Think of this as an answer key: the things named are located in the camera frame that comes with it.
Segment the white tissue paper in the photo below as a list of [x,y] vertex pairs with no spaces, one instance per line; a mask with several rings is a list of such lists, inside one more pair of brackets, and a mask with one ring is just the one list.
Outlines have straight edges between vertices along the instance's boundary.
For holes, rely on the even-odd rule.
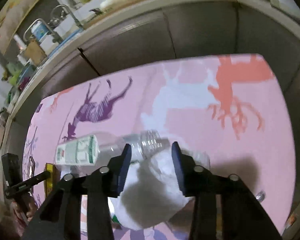
[[141,230],[168,221],[191,200],[179,189],[172,153],[166,149],[130,165],[123,191],[108,204],[122,226]]

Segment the pink printed tablecloth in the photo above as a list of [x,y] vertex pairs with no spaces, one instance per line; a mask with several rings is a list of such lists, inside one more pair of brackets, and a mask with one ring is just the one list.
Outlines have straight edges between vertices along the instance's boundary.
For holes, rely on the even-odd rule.
[[283,233],[295,183],[293,132],[280,85],[261,55],[156,62],[43,98],[27,132],[23,178],[55,161],[57,146],[95,134],[120,143],[155,131],[219,176],[239,175]]

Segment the clear plastic water bottle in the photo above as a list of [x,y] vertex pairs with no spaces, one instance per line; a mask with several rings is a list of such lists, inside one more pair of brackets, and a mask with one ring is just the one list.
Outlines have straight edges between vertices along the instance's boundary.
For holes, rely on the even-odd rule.
[[58,144],[55,164],[71,166],[97,166],[122,153],[126,144],[131,146],[131,163],[149,159],[169,148],[170,142],[155,130],[142,131],[117,137],[108,132],[96,132]]

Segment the steel sink faucet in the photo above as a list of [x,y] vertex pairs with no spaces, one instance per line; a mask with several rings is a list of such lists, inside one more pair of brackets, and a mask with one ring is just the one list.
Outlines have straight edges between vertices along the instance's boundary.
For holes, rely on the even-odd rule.
[[[57,16],[55,14],[55,11],[57,9],[61,9],[61,13],[59,16]],[[61,20],[66,19],[66,17],[68,15],[70,15],[71,18],[74,20],[75,25],[77,25],[79,28],[83,29],[83,24],[78,20],[78,18],[74,15],[74,13],[71,11],[71,9],[65,4],[60,4],[60,5],[55,6],[50,13],[50,19],[53,21],[59,19],[59,21],[61,21]]]

